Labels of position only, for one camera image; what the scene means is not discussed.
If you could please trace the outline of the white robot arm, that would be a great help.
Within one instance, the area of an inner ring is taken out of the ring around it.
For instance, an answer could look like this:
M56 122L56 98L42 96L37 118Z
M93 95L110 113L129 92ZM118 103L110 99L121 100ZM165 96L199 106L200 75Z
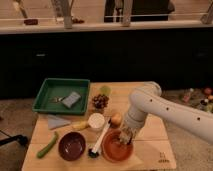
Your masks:
M151 113L213 144L212 114L168 101L161 94L161 87L156 82L145 82L131 91L130 106L123 118L122 132L126 134L126 140L144 127L147 115Z

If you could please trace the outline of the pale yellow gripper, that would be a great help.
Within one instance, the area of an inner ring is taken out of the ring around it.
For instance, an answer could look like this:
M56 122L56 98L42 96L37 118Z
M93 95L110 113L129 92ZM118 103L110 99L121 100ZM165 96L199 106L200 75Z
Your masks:
M122 125L121 126L121 137L132 137L134 138L139 132L138 128L131 128L127 125Z

